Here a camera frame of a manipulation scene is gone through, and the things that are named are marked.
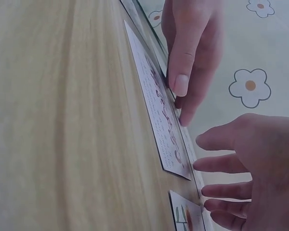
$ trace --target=white flower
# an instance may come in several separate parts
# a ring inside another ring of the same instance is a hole
[[[255,108],[260,101],[268,100],[271,96],[266,79],[266,72],[261,69],[251,72],[238,70],[235,72],[235,81],[229,86],[229,92],[233,97],[240,98],[247,108]]]
[[[275,13],[269,0],[249,0],[249,4],[246,7],[250,11],[256,12],[261,18],[266,18]]]
[[[160,25],[162,21],[162,13],[163,11],[153,11],[152,13],[149,14],[149,21],[153,28]]]

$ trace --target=wooden table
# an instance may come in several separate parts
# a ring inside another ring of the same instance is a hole
[[[119,0],[0,0],[0,231],[175,230]]]

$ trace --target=flower pattern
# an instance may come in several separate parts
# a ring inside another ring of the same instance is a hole
[[[158,27],[161,24],[162,13],[163,11],[153,11],[149,14],[149,21],[153,28]]]
[[[230,94],[240,98],[247,108],[256,108],[260,101],[268,100],[271,88],[266,83],[267,74],[262,69],[253,71],[238,70],[235,72],[235,81],[229,86]]]
[[[177,224],[181,224],[183,226],[184,231],[193,231],[193,221],[192,221],[191,214],[189,212],[187,205],[185,206],[185,209],[183,205],[181,205],[181,213],[182,213],[183,221],[180,221],[181,219],[180,219],[179,207],[176,207],[175,213],[176,213],[175,222]]]
[[[256,12],[260,18],[266,18],[275,13],[269,0],[249,0],[248,10]]]

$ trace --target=small card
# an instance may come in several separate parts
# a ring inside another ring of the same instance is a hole
[[[163,169],[190,180],[186,149],[176,127],[176,117],[167,97],[162,76],[126,22],[125,27]]]
[[[172,214],[177,231],[205,231],[200,206],[170,191]]]

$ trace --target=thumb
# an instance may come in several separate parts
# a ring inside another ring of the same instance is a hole
[[[193,10],[182,10],[174,14],[176,37],[169,59],[169,87],[177,96],[187,94],[196,49],[207,24],[206,20],[200,20],[194,14]]]

